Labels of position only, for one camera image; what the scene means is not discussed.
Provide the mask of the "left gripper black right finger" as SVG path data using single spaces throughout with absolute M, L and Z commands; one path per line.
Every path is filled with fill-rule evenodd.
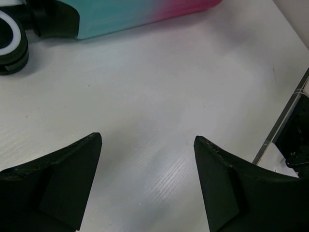
M 194 151 L 210 231 L 308 231 L 306 178 L 256 166 L 202 136 Z

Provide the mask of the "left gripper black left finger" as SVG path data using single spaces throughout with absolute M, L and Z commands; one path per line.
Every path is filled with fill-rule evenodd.
M 100 133 L 0 173 L 2 232 L 80 230 L 102 147 Z

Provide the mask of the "pink hard-shell suitcase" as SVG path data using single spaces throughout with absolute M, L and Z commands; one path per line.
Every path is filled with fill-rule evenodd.
M 0 73 L 22 70 L 29 59 L 26 32 L 40 38 L 89 39 L 205 11 L 218 0 L 2 0 Z

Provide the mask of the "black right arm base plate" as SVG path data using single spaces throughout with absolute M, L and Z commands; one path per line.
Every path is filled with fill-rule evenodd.
M 275 145 L 285 164 L 300 178 L 309 177 L 309 99 L 302 95 Z

